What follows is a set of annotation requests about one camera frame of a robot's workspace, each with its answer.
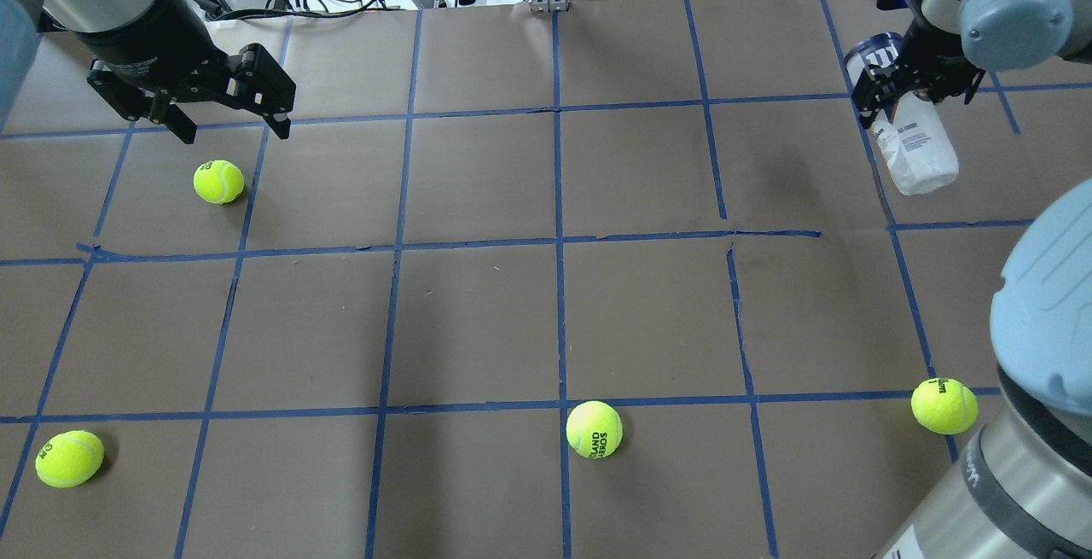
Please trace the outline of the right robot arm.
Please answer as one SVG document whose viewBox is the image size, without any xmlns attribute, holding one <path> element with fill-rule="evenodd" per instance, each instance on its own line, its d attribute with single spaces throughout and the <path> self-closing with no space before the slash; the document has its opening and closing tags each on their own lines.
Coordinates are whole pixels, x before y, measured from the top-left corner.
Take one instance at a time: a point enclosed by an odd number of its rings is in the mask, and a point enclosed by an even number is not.
<svg viewBox="0 0 1092 559">
<path fill-rule="evenodd" d="M 988 73 L 1089 62 L 1089 0 L 877 0 L 912 25 L 889 60 L 843 58 L 862 128 L 914 102 L 970 100 Z M 1002 408 L 880 558 L 1088 558 L 1089 182 L 1026 228 L 1002 266 L 990 338 Z"/>
</svg>

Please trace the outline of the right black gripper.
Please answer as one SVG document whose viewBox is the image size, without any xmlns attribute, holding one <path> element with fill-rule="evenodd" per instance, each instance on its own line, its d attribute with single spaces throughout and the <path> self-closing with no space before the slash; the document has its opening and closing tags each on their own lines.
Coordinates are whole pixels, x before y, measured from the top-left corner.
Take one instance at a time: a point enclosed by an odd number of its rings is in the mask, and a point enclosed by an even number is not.
<svg viewBox="0 0 1092 559">
<path fill-rule="evenodd" d="M 948 97 L 971 103 L 984 78 L 985 70 L 968 60 L 959 34 L 915 20 L 898 46 L 894 64 L 863 66 L 851 102 L 858 123 L 869 131 L 880 112 L 906 95 L 931 103 Z"/>
</svg>

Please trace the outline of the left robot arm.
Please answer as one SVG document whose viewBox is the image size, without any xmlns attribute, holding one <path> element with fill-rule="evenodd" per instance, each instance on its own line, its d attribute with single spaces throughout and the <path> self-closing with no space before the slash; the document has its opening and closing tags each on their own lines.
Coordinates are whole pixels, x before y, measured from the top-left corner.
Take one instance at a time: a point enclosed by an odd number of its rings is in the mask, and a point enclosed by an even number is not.
<svg viewBox="0 0 1092 559">
<path fill-rule="evenodd" d="M 146 119 L 191 143 L 195 123 L 183 104 L 215 102 L 261 117 L 281 139 L 290 134 L 288 73 L 261 44 L 223 52 L 187 0 L 3 0 L 3 117 L 38 53 L 41 17 L 90 49 L 90 88 L 129 122 Z"/>
</svg>

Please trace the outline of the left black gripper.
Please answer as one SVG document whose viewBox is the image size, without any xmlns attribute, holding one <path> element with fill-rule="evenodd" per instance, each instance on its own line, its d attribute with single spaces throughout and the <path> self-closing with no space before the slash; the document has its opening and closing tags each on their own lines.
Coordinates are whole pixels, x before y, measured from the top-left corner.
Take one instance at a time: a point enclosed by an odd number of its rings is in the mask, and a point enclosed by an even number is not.
<svg viewBox="0 0 1092 559">
<path fill-rule="evenodd" d="M 224 53 L 186 0 L 152 0 L 124 26 L 87 34 L 87 46 L 90 88 L 129 122 L 146 119 L 192 144 L 195 123 L 173 100 L 180 97 L 245 109 L 278 139 L 290 136 L 295 81 L 262 44 Z"/>
</svg>

